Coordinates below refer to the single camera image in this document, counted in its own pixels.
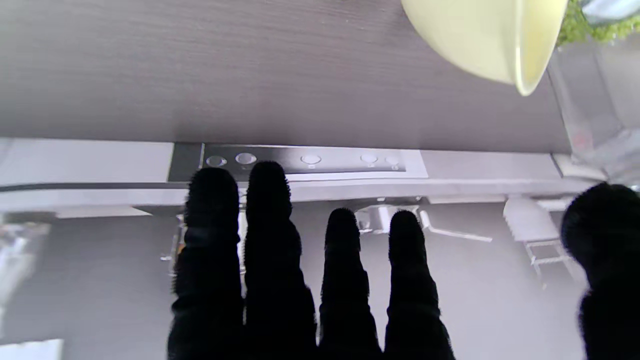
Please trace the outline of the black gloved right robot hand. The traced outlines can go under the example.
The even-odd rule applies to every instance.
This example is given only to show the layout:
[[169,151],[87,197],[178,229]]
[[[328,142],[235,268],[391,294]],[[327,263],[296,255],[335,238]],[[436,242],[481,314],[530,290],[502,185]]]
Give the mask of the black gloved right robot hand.
[[[371,314],[355,214],[327,221],[321,303],[316,310],[300,266],[301,237],[283,168],[258,162],[246,196],[242,295],[238,185],[223,168],[202,168],[189,183],[184,247],[174,265],[169,360],[453,360],[441,321],[425,235],[409,210],[390,221],[390,303],[385,347]],[[588,360],[639,358],[638,194],[599,183],[567,208],[561,242],[585,271],[579,307]]]

